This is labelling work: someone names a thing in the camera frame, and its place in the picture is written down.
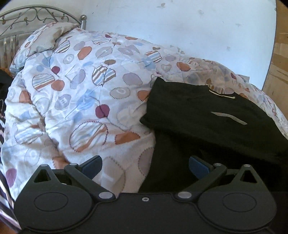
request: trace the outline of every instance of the headboard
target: headboard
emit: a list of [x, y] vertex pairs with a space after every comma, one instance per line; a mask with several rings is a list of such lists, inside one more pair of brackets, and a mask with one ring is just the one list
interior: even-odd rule
[[22, 6], [0, 15], [0, 68], [9, 68], [25, 39], [50, 22], [78, 23], [86, 29], [86, 15], [79, 19], [70, 13], [47, 5]]

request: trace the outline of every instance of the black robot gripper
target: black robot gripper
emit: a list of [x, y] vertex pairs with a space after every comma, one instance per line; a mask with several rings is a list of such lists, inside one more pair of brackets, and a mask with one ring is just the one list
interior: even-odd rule
[[15, 216], [23, 234], [273, 233], [276, 203], [252, 166], [231, 170], [193, 156], [189, 168], [199, 180], [183, 191], [116, 198], [92, 181], [100, 156], [64, 169], [43, 164], [18, 196]]

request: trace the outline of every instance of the white wall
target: white wall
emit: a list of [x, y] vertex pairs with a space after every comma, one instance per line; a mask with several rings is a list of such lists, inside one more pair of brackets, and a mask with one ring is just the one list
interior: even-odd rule
[[70, 0], [12, 0], [4, 10], [25, 4], [86, 14], [89, 30], [178, 46], [188, 56], [215, 60], [250, 76], [259, 88], [274, 45], [275, 0], [78, 0], [73, 6]]

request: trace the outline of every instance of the bed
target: bed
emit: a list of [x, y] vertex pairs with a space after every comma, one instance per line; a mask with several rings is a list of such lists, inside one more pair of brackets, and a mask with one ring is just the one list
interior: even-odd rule
[[[1, 215], [16, 231], [20, 227], [13, 216], [14, 200], [40, 164], [59, 169], [100, 155], [103, 168], [95, 182], [116, 195], [138, 191], [155, 145], [153, 131], [139, 119], [158, 77], [207, 85], [219, 94], [236, 92], [270, 116], [288, 139], [286, 118], [248, 77], [217, 62], [187, 56], [178, 47], [164, 48], [116, 32], [87, 31], [86, 16], [80, 22], [54, 7], [14, 9], [0, 16], [2, 24], [8, 22], [7, 14], [31, 9], [36, 11], [34, 19], [45, 24], [48, 18], [42, 20], [39, 13], [45, 10], [52, 22], [29, 29], [23, 43], [19, 43], [23, 32], [6, 30], [0, 37], [4, 46], [1, 65], [10, 67], [15, 76], [6, 99]], [[58, 22], [49, 9], [76, 24]], [[22, 22], [29, 26], [27, 17]]]

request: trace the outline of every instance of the bed post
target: bed post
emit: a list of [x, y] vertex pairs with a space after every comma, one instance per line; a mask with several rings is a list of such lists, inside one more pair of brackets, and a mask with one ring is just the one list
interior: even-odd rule
[[86, 16], [86, 15], [81, 15], [81, 16], [80, 16], [80, 20], [82, 21], [82, 23], [81, 23], [81, 28], [82, 28], [82, 29], [86, 29], [87, 16]]

